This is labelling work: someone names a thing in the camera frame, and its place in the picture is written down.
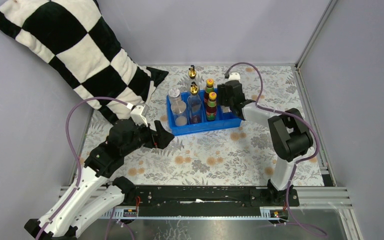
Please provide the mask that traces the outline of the yellow-cap sauce bottle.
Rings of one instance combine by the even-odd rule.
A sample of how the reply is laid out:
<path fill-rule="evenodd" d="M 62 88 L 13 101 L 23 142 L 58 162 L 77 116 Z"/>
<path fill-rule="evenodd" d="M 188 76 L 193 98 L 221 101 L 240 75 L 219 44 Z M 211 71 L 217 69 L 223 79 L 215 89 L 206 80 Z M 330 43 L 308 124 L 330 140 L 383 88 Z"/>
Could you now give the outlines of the yellow-cap sauce bottle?
<path fill-rule="evenodd" d="M 217 115 L 217 93 L 211 92 L 208 94 L 206 102 L 205 116 L 207 121 L 214 121 Z"/>
<path fill-rule="evenodd" d="M 208 78 L 206 80 L 206 86 L 204 89 L 204 103 L 207 104 L 209 100 L 210 93 L 214 92 L 214 80 L 212 78 Z"/>

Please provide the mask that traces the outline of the silver-lid glass shaker jar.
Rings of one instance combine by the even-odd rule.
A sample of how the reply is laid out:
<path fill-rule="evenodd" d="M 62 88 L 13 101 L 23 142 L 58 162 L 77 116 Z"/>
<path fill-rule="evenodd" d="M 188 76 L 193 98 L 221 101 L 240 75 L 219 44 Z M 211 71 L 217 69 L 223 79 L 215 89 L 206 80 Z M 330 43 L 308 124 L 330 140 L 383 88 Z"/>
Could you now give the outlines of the silver-lid glass shaker jar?
<path fill-rule="evenodd" d="M 176 127 L 182 127 L 188 124 L 187 105 L 184 101 L 173 102 L 170 109 Z"/>

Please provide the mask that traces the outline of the clear gold-cap bottle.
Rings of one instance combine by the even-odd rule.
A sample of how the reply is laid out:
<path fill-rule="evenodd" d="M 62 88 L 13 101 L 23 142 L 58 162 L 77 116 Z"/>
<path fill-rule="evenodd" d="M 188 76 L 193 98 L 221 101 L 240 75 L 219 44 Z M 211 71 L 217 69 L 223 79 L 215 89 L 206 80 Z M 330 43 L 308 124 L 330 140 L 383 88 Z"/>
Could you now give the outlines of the clear gold-cap bottle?
<path fill-rule="evenodd" d="M 190 91 L 192 86 L 196 86 L 197 89 L 200 90 L 199 83 L 196 80 L 197 71 L 196 71 L 195 66 L 193 64 L 190 65 L 190 67 L 188 69 L 188 77 L 189 77 L 189 80 L 188 80 L 188 84 L 187 84 L 187 90 Z"/>
<path fill-rule="evenodd" d="M 202 101 L 200 98 L 199 86 L 192 82 L 189 88 L 189 97 L 187 98 L 187 107 L 189 112 L 189 123 L 198 124 L 202 122 Z"/>

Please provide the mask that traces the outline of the blue plastic divided bin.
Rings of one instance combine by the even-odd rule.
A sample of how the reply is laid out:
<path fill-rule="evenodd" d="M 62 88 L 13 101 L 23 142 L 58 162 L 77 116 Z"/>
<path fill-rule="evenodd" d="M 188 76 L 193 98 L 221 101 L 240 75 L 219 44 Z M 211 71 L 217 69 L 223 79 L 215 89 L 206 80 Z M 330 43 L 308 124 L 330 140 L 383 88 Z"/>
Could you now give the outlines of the blue plastic divided bin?
<path fill-rule="evenodd" d="M 171 132 L 175 136 L 194 134 L 200 132 L 208 132 L 229 128 L 239 127 L 241 124 L 241 120 L 234 116 L 232 112 L 223 112 L 221 106 L 217 106 L 216 110 L 216 118 L 213 121 L 207 121 L 206 119 L 206 106 L 201 104 L 201 123 L 190 124 L 189 121 L 189 110 L 188 110 L 188 97 L 189 92 L 181 92 L 181 99 L 186 103 L 187 107 L 187 118 L 188 124 L 184 126 L 175 126 L 174 117 L 171 111 L 171 104 L 169 102 L 168 95 L 166 96 L 166 105 L 167 105 L 167 116 L 168 116 L 168 126 L 171 129 Z"/>

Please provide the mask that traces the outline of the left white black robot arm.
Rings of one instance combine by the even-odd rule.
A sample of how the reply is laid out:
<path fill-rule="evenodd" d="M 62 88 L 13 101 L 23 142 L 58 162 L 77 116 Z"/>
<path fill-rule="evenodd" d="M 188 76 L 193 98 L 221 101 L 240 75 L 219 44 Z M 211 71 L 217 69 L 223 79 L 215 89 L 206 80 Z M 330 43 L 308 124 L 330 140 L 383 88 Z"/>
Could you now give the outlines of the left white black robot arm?
<path fill-rule="evenodd" d="M 118 120 L 105 141 L 94 148 L 81 167 L 75 182 L 58 202 L 38 219 L 29 219 L 24 229 L 37 240 L 76 240 L 83 231 L 110 209 L 132 204 L 136 186 L 126 177 L 117 177 L 104 193 L 91 202 L 91 195 L 118 170 L 125 157 L 145 148 L 165 149 L 174 135 L 159 120 L 155 129 L 132 119 Z"/>

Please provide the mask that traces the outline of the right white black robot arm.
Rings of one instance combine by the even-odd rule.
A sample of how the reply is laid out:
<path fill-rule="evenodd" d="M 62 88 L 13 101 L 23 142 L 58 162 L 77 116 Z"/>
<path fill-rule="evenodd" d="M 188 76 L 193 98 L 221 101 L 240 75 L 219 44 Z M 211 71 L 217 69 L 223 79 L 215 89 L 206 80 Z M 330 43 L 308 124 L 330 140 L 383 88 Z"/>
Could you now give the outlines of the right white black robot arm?
<path fill-rule="evenodd" d="M 217 103 L 228 107 L 241 120 L 269 129 L 277 163 L 267 182 L 269 190 L 266 198 L 273 206 L 281 205 L 287 199 L 287 190 L 291 188 L 290 177 L 294 164 L 315 152 L 314 140 L 301 112 L 296 108 L 279 111 L 256 105 L 254 100 L 246 99 L 238 80 L 229 80 L 217 86 Z"/>

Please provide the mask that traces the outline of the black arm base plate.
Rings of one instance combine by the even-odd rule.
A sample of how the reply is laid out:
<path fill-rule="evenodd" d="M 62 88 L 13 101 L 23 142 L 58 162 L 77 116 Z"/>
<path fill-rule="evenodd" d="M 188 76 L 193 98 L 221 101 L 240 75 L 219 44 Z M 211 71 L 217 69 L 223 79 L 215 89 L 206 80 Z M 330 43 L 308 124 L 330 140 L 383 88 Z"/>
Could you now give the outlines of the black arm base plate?
<path fill-rule="evenodd" d="M 266 186 L 138 185 L 117 207 L 125 217 L 258 217 L 262 209 L 284 214 L 300 205 L 297 191 L 273 197 Z"/>

